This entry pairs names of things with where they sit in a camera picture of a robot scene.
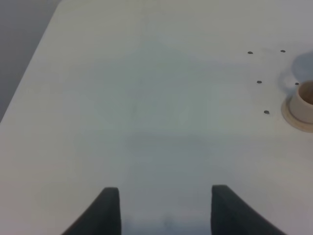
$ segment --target table surface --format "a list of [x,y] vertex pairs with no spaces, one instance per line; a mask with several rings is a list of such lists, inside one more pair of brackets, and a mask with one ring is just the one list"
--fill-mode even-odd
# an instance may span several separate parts
[[0,234],[60,234],[110,186],[124,234],[205,230],[214,184],[312,234],[313,135],[280,111],[313,77],[312,8],[60,3],[0,125]]

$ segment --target gray background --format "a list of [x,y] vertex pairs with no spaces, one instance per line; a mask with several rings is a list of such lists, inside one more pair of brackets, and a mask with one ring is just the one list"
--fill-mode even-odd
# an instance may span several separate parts
[[61,0],[0,0],[0,121]]

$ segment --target cylindrical hole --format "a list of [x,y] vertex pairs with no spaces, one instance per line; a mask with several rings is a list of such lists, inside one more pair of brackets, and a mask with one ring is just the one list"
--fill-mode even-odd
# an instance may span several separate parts
[[305,82],[299,87],[299,96],[305,102],[313,105],[313,81]]

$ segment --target circular hole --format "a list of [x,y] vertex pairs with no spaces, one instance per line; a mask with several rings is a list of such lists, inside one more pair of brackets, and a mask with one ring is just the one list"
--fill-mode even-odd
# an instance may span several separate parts
[[313,81],[306,82],[299,87],[299,96],[307,103],[313,104]]

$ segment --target white tabletop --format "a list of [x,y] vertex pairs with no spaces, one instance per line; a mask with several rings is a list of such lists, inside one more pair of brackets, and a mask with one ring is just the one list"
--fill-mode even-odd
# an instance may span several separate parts
[[312,9],[59,4],[0,125],[0,234],[58,235],[109,186],[129,227],[206,227],[211,187],[227,184],[281,230],[311,235],[313,135],[280,108],[313,77]]

